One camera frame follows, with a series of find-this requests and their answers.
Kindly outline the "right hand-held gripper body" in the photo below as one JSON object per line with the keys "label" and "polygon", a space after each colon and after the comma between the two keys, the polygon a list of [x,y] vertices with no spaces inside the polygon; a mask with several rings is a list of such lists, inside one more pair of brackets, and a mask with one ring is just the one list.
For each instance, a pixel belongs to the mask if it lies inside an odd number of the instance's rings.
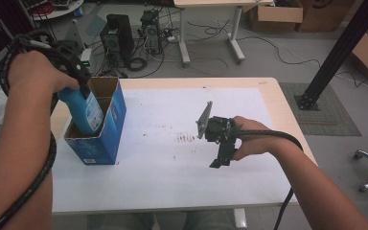
{"label": "right hand-held gripper body", "polygon": [[213,116],[211,117],[213,102],[209,101],[201,113],[197,125],[197,138],[204,137],[208,142],[232,143],[236,142],[236,137],[232,134],[235,123],[232,119]]}

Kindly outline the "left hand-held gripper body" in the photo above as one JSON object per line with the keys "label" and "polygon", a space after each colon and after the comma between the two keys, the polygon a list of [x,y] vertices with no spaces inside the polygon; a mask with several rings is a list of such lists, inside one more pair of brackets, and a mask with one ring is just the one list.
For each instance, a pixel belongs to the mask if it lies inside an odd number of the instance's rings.
{"label": "left hand-held gripper body", "polygon": [[51,41],[50,45],[55,49],[59,63],[65,67],[70,77],[77,81],[89,81],[91,74],[81,61],[85,45],[76,19],[72,20],[65,38]]}

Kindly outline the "blue detergent bottle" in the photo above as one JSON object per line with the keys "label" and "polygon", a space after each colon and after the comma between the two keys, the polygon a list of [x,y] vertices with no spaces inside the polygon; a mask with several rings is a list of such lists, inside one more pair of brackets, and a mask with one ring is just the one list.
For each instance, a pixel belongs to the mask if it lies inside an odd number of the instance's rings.
{"label": "blue detergent bottle", "polygon": [[58,97],[66,103],[79,131],[84,135],[94,135],[102,126],[104,114],[95,95],[80,89],[65,88],[58,92]]}

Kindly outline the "blue cardboard box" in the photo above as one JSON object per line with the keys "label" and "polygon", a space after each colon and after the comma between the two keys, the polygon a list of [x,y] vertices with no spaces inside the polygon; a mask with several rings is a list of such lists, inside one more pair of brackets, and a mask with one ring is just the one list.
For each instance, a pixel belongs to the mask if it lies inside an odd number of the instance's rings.
{"label": "blue cardboard box", "polygon": [[93,77],[88,85],[103,111],[103,124],[94,135],[84,135],[71,116],[64,139],[85,165],[114,165],[127,111],[122,87],[116,77]]}

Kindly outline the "person's right hand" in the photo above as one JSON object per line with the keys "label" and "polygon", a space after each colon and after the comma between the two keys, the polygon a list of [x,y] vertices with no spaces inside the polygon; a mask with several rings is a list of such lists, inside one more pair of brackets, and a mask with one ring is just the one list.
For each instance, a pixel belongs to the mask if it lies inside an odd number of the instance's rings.
{"label": "person's right hand", "polygon": [[[236,116],[234,121],[240,130],[268,130],[262,123],[242,116]],[[275,141],[275,137],[268,135],[243,135],[241,146],[235,151],[233,159],[239,161],[252,154],[274,153]]]}

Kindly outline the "round white table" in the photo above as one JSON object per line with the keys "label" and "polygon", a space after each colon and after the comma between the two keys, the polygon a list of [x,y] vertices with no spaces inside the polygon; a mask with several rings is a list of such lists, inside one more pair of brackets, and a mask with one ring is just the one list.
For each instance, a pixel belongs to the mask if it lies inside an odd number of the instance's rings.
{"label": "round white table", "polygon": [[50,13],[32,13],[31,18],[33,20],[47,20],[64,16],[65,14],[74,12],[75,10],[79,9],[82,6],[83,2],[84,0],[72,0],[67,10],[53,10]]}

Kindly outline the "black computer tower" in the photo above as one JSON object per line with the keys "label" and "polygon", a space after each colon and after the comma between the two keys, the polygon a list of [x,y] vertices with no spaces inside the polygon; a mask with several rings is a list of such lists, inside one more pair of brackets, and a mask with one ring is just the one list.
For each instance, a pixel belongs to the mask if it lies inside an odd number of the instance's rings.
{"label": "black computer tower", "polygon": [[107,59],[118,67],[126,67],[134,48],[129,17],[126,14],[108,14],[100,38]]}

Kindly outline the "black metal stand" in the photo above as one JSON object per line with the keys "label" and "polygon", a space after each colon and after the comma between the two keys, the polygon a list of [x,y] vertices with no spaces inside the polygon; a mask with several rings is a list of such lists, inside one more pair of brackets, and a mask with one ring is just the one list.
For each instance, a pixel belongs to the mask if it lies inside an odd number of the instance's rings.
{"label": "black metal stand", "polygon": [[0,19],[12,36],[43,30],[43,25],[32,20],[19,0],[0,0]]}

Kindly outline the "white table leg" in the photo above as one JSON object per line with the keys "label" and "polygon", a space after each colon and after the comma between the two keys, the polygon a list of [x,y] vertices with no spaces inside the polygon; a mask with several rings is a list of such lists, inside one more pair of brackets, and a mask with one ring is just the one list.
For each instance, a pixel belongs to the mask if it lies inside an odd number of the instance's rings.
{"label": "white table leg", "polygon": [[236,208],[233,210],[235,225],[240,230],[247,229],[247,220],[245,215],[245,210],[243,208]]}

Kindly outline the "white table mat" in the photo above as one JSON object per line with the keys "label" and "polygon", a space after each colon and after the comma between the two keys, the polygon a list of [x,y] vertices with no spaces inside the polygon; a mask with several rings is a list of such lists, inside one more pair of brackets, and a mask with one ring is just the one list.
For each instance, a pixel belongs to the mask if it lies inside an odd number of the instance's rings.
{"label": "white table mat", "polygon": [[86,166],[64,140],[57,143],[54,212],[184,210],[279,205],[289,183],[270,154],[211,168],[218,145],[199,139],[205,107],[272,125],[262,90],[252,88],[127,89],[116,162]]}

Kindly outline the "open grey computer tower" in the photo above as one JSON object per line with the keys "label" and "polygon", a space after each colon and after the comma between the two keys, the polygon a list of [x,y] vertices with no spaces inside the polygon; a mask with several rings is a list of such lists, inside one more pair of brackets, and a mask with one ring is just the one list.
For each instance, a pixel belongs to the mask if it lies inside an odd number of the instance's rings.
{"label": "open grey computer tower", "polygon": [[140,18],[141,33],[145,39],[145,49],[151,55],[161,53],[161,35],[159,29],[159,16],[156,10],[145,10]]}

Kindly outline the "grey floor mat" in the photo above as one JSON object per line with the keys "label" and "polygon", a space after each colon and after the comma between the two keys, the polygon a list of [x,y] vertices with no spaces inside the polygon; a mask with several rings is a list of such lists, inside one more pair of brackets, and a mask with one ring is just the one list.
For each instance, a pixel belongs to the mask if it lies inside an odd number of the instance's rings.
{"label": "grey floor mat", "polygon": [[308,88],[307,83],[280,82],[281,89],[293,115],[306,135],[360,136],[361,133],[351,119],[334,90],[328,85],[313,108],[302,110],[297,97]]}

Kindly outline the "white desk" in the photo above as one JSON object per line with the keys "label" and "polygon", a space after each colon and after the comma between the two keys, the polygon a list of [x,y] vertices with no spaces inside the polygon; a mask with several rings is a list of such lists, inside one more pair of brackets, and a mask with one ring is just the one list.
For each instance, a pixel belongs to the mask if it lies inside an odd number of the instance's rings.
{"label": "white desk", "polygon": [[233,16],[233,27],[232,31],[227,35],[229,45],[233,49],[236,57],[236,61],[241,63],[245,60],[245,56],[242,52],[241,47],[237,41],[237,33],[240,25],[242,16],[242,9],[244,7],[250,7],[253,9],[256,6],[271,5],[273,0],[173,0],[174,5],[179,8],[179,36],[178,46],[184,65],[189,65],[191,60],[188,53],[187,45],[185,42],[185,13],[187,8],[198,8],[198,7],[223,7],[232,6],[235,8]]}

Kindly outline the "large closed cardboard box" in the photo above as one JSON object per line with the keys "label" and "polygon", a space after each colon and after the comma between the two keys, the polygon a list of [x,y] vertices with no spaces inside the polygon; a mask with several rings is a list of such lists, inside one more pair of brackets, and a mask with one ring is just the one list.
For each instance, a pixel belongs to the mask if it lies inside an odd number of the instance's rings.
{"label": "large closed cardboard box", "polygon": [[335,31],[356,0],[299,0],[303,21],[295,28],[300,33]]}

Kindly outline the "black metal post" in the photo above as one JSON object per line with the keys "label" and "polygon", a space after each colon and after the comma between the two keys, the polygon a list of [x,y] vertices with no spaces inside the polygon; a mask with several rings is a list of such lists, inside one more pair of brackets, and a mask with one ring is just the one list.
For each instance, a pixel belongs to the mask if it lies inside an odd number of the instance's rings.
{"label": "black metal post", "polygon": [[320,95],[367,30],[368,0],[363,0],[325,61],[320,66],[308,88],[301,95],[294,96],[297,107],[300,110],[314,110]]}

